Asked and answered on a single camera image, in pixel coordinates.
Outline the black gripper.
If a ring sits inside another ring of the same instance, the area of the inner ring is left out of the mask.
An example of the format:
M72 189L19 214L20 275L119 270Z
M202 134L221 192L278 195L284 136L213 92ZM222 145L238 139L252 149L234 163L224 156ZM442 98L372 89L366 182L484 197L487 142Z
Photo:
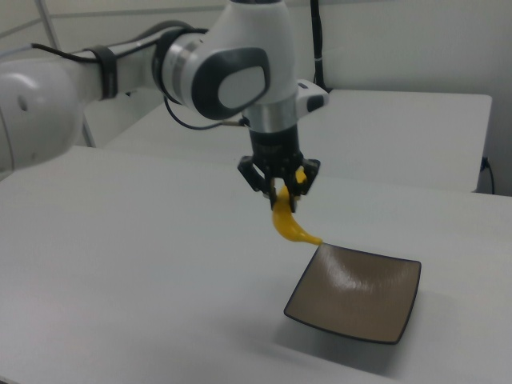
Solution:
M271 209L277 201L274 179L292 182L290 208L295 213L297 201L308 194L321 162L303 156L296 126L275 133L249 130L249 135L253 154L240 159L238 171L253 191L269 199Z

